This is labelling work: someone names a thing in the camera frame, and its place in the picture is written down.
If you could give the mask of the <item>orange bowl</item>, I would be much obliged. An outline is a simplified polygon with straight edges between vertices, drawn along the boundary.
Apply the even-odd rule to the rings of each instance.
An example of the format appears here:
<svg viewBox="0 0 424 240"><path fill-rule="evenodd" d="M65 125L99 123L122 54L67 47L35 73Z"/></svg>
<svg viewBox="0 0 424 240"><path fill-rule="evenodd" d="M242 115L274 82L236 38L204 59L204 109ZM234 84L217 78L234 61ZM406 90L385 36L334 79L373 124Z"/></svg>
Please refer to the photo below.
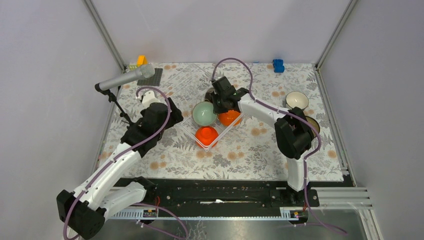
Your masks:
<svg viewBox="0 0 424 240"><path fill-rule="evenodd" d="M234 124L234 126L237 126L241 123L243 119L242 117L239 117L240 115L241 113L236 110L229 110L228 112L220 113L218 115L218 120L223 126L228 127L234 122L234 120L238 119Z"/></svg>
<svg viewBox="0 0 424 240"><path fill-rule="evenodd" d="M211 126L202 126L195 133L195 137L204 146L209 146L218 136L219 133Z"/></svg>

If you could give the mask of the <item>pale green bowl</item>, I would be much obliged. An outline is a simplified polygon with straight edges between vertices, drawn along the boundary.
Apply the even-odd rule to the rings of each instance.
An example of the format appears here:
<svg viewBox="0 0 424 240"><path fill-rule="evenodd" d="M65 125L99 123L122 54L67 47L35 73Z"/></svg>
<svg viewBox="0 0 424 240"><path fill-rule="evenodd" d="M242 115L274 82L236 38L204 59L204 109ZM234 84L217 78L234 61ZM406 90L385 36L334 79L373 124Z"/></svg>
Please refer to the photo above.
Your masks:
<svg viewBox="0 0 424 240"><path fill-rule="evenodd" d="M204 127L213 124L218 115L214 113L214 106L211 102L203 101L194 106L192 117L196 124Z"/></svg>

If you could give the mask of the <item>white wire dish rack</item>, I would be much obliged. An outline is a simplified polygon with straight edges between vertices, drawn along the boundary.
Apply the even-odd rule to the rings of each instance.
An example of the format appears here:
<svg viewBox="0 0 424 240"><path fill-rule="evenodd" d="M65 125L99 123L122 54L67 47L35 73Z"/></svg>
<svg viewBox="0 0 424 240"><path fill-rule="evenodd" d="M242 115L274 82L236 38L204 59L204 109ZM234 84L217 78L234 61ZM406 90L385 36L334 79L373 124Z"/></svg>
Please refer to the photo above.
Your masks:
<svg viewBox="0 0 424 240"><path fill-rule="evenodd" d="M211 63L170 64L163 68L159 88L183 116L183 121L170 129L175 134L163 137L171 147L209 151L241 123L243 114L234 110L214 113L210 100L212 71Z"/></svg>

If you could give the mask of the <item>teal and white bowl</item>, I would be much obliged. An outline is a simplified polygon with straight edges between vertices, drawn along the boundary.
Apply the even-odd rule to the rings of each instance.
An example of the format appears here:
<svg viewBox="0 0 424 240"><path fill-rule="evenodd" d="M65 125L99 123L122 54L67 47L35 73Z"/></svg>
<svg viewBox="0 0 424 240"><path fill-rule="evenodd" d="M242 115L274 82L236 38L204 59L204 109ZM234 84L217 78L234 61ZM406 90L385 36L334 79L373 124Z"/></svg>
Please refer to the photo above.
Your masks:
<svg viewBox="0 0 424 240"><path fill-rule="evenodd" d="M288 109L300 108L304 110L309 106L309 102L308 97L299 91L289 92L285 98L285 106Z"/></svg>

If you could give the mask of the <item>dark blue glazed bowl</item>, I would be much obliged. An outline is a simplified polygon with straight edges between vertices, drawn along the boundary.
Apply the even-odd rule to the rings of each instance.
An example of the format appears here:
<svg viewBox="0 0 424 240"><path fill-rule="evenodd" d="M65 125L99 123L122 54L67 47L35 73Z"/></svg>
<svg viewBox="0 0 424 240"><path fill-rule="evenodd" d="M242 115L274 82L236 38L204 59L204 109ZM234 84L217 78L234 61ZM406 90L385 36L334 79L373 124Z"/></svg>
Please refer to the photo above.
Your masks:
<svg viewBox="0 0 424 240"><path fill-rule="evenodd" d="M320 128L320 125L319 125L319 123L313 118L313 117L310 117L310 116L306 116L305 117L306 118L306 120L316 129L316 131L318 132L318 133L320 133L320 131L321 131L321 128Z"/></svg>

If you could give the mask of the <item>black gold-rimmed bowl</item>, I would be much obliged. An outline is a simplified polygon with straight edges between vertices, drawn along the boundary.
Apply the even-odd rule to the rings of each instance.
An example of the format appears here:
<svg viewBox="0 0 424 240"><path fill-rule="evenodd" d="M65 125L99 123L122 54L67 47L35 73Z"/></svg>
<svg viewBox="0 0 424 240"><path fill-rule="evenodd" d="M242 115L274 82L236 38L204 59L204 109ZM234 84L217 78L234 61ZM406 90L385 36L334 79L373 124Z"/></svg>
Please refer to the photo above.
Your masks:
<svg viewBox="0 0 424 240"><path fill-rule="evenodd" d="M207 91L204 95L204 100L209 103L213 103L213 94L214 94L214 90Z"/></svg>

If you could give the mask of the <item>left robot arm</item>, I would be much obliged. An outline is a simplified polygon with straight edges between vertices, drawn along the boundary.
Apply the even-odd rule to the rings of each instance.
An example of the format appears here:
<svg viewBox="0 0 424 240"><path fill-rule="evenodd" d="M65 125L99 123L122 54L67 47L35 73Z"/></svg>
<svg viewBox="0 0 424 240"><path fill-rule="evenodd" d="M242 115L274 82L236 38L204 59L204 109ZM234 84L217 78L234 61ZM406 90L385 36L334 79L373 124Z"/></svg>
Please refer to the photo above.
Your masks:
<svg viewBox="0 0 424 240"><path fill-rule="evenodd" d="M64 239L69 239L68 228L79 237L91 239L107 219L126 207L139 202L148 206L154 202L156 185L142 176L109 193L123 173L157 145L164 130L184 119L171 98L166 103L151 103L141 114L137 122L128 126L115 151L99 169L73 191L62 190L57 195Z"/></svg>

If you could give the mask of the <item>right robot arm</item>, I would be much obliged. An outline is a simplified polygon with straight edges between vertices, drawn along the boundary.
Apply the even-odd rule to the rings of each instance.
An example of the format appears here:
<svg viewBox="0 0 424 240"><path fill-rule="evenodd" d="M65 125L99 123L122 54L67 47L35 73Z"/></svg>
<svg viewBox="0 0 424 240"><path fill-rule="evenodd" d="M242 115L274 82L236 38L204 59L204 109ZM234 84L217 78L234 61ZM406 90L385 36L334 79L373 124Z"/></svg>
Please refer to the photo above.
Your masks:
<svg viewBox="0 0 424 240"><path fill-rule="evenodd" d="M318 131L306 120L298 108L278 108L255 96L245 88L236 89L226 77L211 81L213 111L217 114L234 110L247 114L274 128L279 151L287 158L289 189L287 201L293 206L309 208L307 151L312 141L318 138Z"/></svg>

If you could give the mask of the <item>grey lego baseplate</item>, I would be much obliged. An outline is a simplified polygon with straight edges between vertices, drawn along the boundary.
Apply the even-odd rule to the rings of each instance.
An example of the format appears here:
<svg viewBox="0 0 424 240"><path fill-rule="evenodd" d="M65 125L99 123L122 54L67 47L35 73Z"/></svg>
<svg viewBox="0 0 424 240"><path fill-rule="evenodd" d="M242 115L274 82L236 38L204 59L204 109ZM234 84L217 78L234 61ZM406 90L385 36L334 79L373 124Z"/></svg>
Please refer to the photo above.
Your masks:
<svg viewBox="0 0 424 240"><path fill-rule="evenodd" d="M162 79L162 68L155 68L155 74L151 77L142 76L136 83L137 86L153 86L159 87Z"/></svg>

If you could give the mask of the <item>black microphone stand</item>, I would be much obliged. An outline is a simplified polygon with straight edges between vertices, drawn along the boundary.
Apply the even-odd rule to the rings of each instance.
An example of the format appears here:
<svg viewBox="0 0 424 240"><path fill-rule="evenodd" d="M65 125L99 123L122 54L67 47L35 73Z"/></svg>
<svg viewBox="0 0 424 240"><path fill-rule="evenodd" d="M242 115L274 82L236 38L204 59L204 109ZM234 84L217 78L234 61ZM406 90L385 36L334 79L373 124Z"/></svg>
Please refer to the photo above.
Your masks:
<svg viewBox="0 0 424 240"><path fill-rule="evenodd" d="M133 122L131 120L130 116L121 107L121 105L119 104L118 99L117 99L117 97L116 97L116 95L114 93L112 93L110 90L106 90L105 91L105 94L108 96L108 101L111 102L111 103L114 103L116 105L116 107L119 109L119 111L120 111L119 116L121 118L124 118L125 119L124 122L128 124L128 127L127 127L128 130L130 128L137 129L137 128L140 127L139 126L139 123L137 121L136 122Z"/></svg>

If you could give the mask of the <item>silver microphone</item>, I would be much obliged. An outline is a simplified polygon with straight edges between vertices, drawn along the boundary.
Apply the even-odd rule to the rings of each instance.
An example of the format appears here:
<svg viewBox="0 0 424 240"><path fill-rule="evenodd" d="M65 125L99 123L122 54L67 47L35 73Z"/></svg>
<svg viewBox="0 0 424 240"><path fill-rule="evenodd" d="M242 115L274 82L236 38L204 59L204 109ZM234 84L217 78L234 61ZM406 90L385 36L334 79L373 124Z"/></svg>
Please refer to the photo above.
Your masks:
<svg viewBox="0 0 424 240"><path fill-rule="evenodd" d="M112 88L138 81L142 77L150 78L155 74L155 68L151 64L137 67L135 70L123 73L117 77L97 83L94 88L99 93L105 93Z"/></svg>

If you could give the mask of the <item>light green toy block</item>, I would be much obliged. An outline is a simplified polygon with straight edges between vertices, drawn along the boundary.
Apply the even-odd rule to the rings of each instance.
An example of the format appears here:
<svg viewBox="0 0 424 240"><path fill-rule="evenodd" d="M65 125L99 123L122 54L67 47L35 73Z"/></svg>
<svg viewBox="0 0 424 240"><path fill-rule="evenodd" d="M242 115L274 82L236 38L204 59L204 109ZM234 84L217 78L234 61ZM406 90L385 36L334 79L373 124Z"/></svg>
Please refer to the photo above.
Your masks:
<svg viewBox="0 0 424 240"><path fill-rule="evenodd" d="M128 69L130 70L130 71L133 71L133 70L135 70L137 68L137 65L136 64L130 64L130 65L128 65Z"/></svg>

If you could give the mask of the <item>yellow toy block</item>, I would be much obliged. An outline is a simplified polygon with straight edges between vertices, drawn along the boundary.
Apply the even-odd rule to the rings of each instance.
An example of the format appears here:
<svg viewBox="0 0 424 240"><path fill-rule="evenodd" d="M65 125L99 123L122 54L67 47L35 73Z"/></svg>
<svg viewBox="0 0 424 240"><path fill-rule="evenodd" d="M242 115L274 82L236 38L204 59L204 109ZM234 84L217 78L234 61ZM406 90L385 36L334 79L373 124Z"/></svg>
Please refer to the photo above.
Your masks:
<svg viewBox="0 0 424 240"><path fill-rule="evenodd" d="M146 65L148 63L149 62L147 61L147 58L146 58L145 55L139 55L138 58L137 58L137 61L136 61L136 66L140 67L140 66Z"/></svg>

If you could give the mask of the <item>blue toy block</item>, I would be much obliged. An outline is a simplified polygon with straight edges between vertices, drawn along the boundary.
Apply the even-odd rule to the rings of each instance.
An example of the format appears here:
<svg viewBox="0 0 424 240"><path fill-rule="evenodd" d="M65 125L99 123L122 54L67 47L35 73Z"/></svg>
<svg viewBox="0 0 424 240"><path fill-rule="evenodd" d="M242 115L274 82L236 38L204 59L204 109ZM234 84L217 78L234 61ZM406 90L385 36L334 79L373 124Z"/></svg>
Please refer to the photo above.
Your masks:
<svg viewBox="0 0 424 240"><path fill-rule="evenodd" d="M273 59L272 67L275 73L283 73L285 71L284 60L283 59Z"/></svg>

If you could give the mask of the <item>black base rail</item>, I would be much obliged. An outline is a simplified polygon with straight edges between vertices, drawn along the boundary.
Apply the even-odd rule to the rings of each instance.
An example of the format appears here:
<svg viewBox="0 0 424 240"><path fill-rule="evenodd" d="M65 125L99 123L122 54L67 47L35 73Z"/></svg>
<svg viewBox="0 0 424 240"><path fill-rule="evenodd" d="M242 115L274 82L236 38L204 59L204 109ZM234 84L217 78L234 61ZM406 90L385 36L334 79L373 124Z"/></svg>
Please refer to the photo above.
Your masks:
<svg viewBox="0 0 424 240"><path fill-rule="evenodd" d="M311 181L306 191L292 190L286 181L169 178L121 178L118 190L131 182L147 184L145 204L159 205L182 218L278 217L280 207L319 207L318 188L353 187L352 182Z"/></svg>

